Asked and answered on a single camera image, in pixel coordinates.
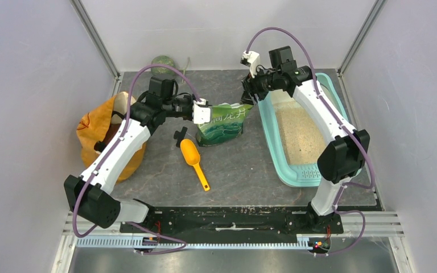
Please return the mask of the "green cat litter bag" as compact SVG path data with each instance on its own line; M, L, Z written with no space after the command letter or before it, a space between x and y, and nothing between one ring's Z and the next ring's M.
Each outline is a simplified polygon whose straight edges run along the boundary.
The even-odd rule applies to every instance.
M253 105L240 103L211 106L211 121L197 126L198 145L215 146L240 136L244 131L244 120L252 108Z

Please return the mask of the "black bag clip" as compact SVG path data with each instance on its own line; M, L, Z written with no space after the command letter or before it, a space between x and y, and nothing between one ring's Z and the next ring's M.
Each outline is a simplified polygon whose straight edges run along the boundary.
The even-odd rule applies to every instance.
M180 148L181 142L185 139L185 136L187 135L188 128L182 127L180 131L175 131L173 138L176 140L175 146L177 148Z

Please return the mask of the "orange plastic scoop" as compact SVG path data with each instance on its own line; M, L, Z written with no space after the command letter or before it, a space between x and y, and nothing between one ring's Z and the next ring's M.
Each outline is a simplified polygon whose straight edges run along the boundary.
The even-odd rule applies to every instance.
M194 142L190 139L183 139L180 142L180 150L182 152L185 162L195 170L198 180L203 187L203 190L210 191L211 187L204 175L203 170L201 169L201 157Z

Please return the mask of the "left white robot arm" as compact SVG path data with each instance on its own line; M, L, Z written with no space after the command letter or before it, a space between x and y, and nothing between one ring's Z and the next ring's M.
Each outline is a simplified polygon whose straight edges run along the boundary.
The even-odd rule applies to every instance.
M143 148L166 118L194 119L200 100L193 94L178 93L178 83L168 76L154 76L122 121L115 136L98 158L76 177L69 175L64 190L73 216L106 229L115 222L134 222L142 232L151 231L156 218L140 201L119 201L110 194L119 175L133 155Z

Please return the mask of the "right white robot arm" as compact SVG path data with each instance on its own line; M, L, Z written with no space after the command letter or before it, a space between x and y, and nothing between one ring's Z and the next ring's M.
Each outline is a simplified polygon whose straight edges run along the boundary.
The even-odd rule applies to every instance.
M241 100L253 104L263 101L272 91L284 91L318 127L326 147L317 160L321 181L307 206L306 226L319 233L337 215L340 191L365 165L370 135L366 130L356 130L340 114L320 88L312 67L299 67L289 46L271 50L269 57L271 68L266 69L259 53L243 52L241 63L249 67L249 74L242 79Z

